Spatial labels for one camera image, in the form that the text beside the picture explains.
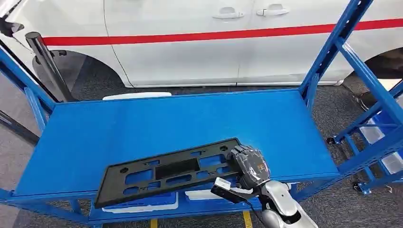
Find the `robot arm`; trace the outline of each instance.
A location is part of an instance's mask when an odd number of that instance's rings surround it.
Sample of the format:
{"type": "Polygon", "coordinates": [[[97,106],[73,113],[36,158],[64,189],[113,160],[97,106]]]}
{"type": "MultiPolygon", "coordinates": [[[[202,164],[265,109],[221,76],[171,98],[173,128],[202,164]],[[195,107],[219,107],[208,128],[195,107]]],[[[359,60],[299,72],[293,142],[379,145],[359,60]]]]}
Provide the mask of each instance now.
{"type": "Polygon", "coordinates": [[[261,188],[262,222],[268,228],[318,228],[288,191],[287,184],[270,180],[261,188]]]}
{"type": "Polygon", "coordinates": [[[268,228],[317,228],[300,204],[290,195],[287,184],[270,180],[270,171],[260,150],[249,146],[236,146],[227,160],[235,164],[242,175],[239,184],[253,189],[252,194],[242,194],[230,189],[230,183],[217,178],[211,192],[233,203],[247,201],[258,195],[262,204],[261,222],[268,228]]]}

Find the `black plastic license plate bracket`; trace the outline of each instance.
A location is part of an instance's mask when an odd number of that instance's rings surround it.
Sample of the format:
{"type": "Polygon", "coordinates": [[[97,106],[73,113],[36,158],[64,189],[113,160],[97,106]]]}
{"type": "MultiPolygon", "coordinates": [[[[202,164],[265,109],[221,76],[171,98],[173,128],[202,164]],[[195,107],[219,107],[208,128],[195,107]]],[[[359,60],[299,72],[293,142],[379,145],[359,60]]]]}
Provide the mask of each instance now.
{"type": "Polygon", "coordinates": [[[172,192],[237,176],[237,165],[226,160],[240,145],[237,138],[154,157],[110,165],[98,189],[95,208],[172,192]]]}

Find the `red stripe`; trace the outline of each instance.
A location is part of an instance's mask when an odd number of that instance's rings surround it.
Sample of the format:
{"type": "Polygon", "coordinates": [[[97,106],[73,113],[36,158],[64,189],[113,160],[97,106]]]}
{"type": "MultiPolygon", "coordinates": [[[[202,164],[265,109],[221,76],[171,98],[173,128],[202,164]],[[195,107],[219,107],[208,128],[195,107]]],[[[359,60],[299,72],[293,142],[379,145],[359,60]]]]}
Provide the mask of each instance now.
{"type": "MultiPolygon", "coordinates": [[[[47,46],[81,46],[110,44],[142,44],[193,40],[236,39],[254,37],[278,37],[331,32],[335,24],[309,25],[285,28],[264,28],[241,31],[203,32],[173,35],[116,36],[116,37],[45,37],[47,46]]],[[[359,22],[355,30],[403,27],[403,19],[387,19],[359,22]]]]}

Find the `black cable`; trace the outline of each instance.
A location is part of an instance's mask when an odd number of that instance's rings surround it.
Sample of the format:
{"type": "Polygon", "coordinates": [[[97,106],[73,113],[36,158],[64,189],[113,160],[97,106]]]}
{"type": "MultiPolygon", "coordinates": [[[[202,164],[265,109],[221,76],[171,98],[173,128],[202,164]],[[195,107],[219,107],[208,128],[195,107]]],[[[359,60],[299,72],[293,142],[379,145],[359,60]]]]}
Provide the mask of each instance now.
{"type": "Polygon", "coordinates": [[[253,213],[256,215],[256,217],[259,219],[259,221],[262,223],[262,225],[264,227],[266,227],[266,225],[263,223],[262,219],[260,218],[260,216],[258,215],[258,213],[255,211],[255,209],[253,208],[253,205],[249,202],[249,201],[245,201],[246,204],[248,204],[250,206],[250,209],[252,209],[253,213]]]}

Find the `blue metal shelf cart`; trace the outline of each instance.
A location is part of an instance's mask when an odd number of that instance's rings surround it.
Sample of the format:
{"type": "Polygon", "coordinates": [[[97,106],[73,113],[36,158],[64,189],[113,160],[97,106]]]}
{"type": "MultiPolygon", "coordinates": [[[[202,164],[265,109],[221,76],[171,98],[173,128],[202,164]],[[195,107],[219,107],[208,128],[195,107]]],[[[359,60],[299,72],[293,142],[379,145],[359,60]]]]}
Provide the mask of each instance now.
{"type": "MultiPolygon", "coordinates": [[[[403,80],[401,80],[391,89],[390,94],[395,99],[400,98],[403,101],[403,80]]],[[[396,127],[395,122],[388,115],[388,113],[381,111],[372,116],[372,118],[367,122],[366,126],[360,127],[359,133],[361,134],[365,145],[368,146],[390,132],[393,132],[396,127]]],[[[396,154],[391,154],[386,158],[377,161],[377,164],[382,172],[382,177],[376,178],[371,169],[369,167],[365,167],[364,171],[368,176],[369,182],[358,182],[355,183],[354,187],[361,191],[364,195],[367,195],[371,193],[372,188],[383,186],[391,182],[403,182],[403,161],[401,160],[403,149],[396,150],[395,153],[396,154]]]]}
{"type": "Polygon", "coordinates": [[[92,207],[89,216],[84,216],[77,201],[94,198],[109,164],[231,137],[260,148],[273,179],[313,181],[293,192],[298,201],[357,173],[403,144],[402,108],[345,42],[371,2],[350,1],[296,89],[56,103],[2,49],[0,70],[25,92],[43,132],[15,191],[0,190],[1,203],[94,227],[117,221],[246,210],[249,207],[244,204],[189,201],[182,191],[177,209],[151,212],[113,214],[92,207]],[[310,112],[317,83],[338,52],[378,102],[335,136],[334,142],[351,142],[349,135],[381,109],[390,115],[396,128],[336,166],[310,112]],[[48,120],[44,112],[49,113],[48,120]],[[72,210],[49,204],[56,200],[69,200],[72,210]]]}

